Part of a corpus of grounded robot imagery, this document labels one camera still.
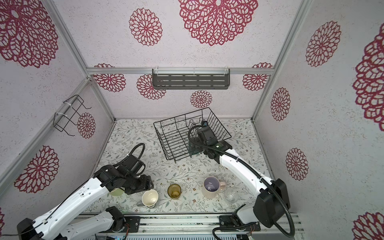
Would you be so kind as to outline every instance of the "wire basket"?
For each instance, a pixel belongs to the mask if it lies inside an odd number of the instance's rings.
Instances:
[[[231,134],[210,108],[203,108],[153,123],[167,160],[176,162],[191,156],[188,151],[188,131],[191,127],[200,125],[203,120],[208,122],[218,141],[231,138]],[[191,135],[196,136],[196,131],[196,128],[193,129]]]

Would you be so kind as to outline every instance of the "wall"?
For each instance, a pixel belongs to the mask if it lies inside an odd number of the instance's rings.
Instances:
[[[308,239],[384,237],[383,11],[315,0],[256,120]]]
[[[0,14],[2,174],[84,76],[39,1],[2,2]],[[17,223],[53,208],[91,173],[111,123],[89,86],[80,95],[92,107],[80,108],[80,114],[88,112],[94,122],[89,115],[81,118],[80,131],[69,124],[66,130],[74,137],[50,131],[40,151],[2,194],[0,234],[16,233]]]
[[[272,67],[300,0],[197,2],[55,4],[90,67]],[[248,118],[266,79],[231,75],[228,90],[204,91],[202,104],[193,105],[196,90],[165,93],[148,76],[96,76],[117,118],[167,118],[205,106],[219,117]]]

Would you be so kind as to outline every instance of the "robotic arm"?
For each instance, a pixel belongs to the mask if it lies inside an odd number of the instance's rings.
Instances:
[[[143,146],[139,158],[131,155],[138,146]],[[80,240],[91,234],[106,231],[119,232],[124,228],[124,215],[110,207],[99,215],[84,221],[69,224],[91,203],[113,191],[124,188],[126,194],[153,189],[151,177],[142,174],[145,164],[140,161],[144,151],[140,143],[119,163],[105,165],[91,179],[76,189],[62,203],[37,217],[24,219],[17,225],[20,240]]]
[[[192,137],[191,132],[195,128],[199,129]],[[295,227],[288,210],[290,208],[288,191],[281,179],[274,181],[247,164],[229,143],[217,140],[207,121],[190,128],[188,139],[190,154],[203,151],[209,158],[232,171],[257,197],[255,204],[243,205],[234,212],[234,225],[244,227],[247,224],[261,222],[268,228],[275,225],[288,237],[294,236]],[[277,220],[284,214],[287,215],[290,233],[277,224]]]

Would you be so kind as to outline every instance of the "red floral pattern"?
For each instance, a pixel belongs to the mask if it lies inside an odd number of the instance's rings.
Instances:
[[[353,224],[354,240],[384,239],[384,216],[379,212],[375,214],[366,212],[364,215],[359,215]]]
[[[136,84],[140,94],[148,99],[162,98],[167,92],[166,90],[156,90],[153,88],[151,74],[140,76]]]
[[[364,109],[364,117],[377,122],[384,131],[384,23],[375,39],[364,48],[362,61],[355,69],[355,102]]]
[[[43,146],[13,185],[21,192],[37,193],[55,179],[58,168],[57,153],[49,146]]]
[[[259,63],[253,66],[253,68],[272,68],[270,63]],[[263,89],[266,81],[268,80],[267,74],[246,74],[243,76],[243,85],[246,89],[251,91],[257,91]]]
[[[90,138],[95,133],[96,124],[95,119],[89,113],[80,115],[77,121],[77,130],[83,138]]]
[[[317,67],[327,62],[336,51],[340,42],[340,25],[330,21],[319,27],[308,43],[307,62],[312,67]]]
[[[271,113],[276,121],[283,120],[291,107],[290,95],[285,88],[279,88],[273,94],[271,101]]]
[[[308,174],[308,161],[304,153],[297,148],[292,148],[287,153],[285,165],[291,177],[303,180]]]
[[[133,37],[146,46],[157,44],[163,34],[158,17],[144,8],[138,8],[132,13],[129,19],[129,28]]]
[[[101,63],[96,68],[114,68],[113,66]],[[110,92],[120,92],[125,88],[125,78],[123,74],[94,74],[93,77],[98,85]]]
[[[197,108],[205,108],[212,102],[212,95],[203,90],[198,90],[191,95],[191,103]]]
[[[0,236],[1,236],[1,230],[3,229],[4,226],[4,214],[1,212],[1,207],[0,207]]]
[[[23,67],[49,65],[58,35],[38,0],[3,0],[0,4],[0,52]]]
[[[257,0],[179,0],[184,28],[200,43],[223,45],[252,21]]]

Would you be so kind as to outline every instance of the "white floral surface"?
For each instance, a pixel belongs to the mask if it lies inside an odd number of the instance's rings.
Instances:
[[[122,160],[138,143],[144,142],[146,148],[141,160],[147,168],[144,174],[150,175],[154,189],[159,193],[159,201],[155,208],[137,207],[143,193],[123,194],[118,197],[107,194],[91,204],[85,212],[97,213],[106,208],[116,206],[126,212],[232,212],[242,204],[255,201],[247,187],[231,171],[217,164],[213,159],[203,154],[193,155],[182,160],[168,161],[160,146],[153,123],[157,119],[124,119],[118,120],[108,141],[98,169],[106,164],[114,164]],[[232,135],[227,142],[250,164],[265,175],[269,176],[262,152],[252,123],[249,119],[221,119],[222,124]],[[134,155],[140,154],[141,147]],[[227,184],[227,188],[235,188],[239,199],[234,204],[228,204],[224,193],[220,192],[214,199],[202,195],[201,187],[208,176],[216,176]],[[181,186],[182,194],[173,200],[167,194],[170,184]]]

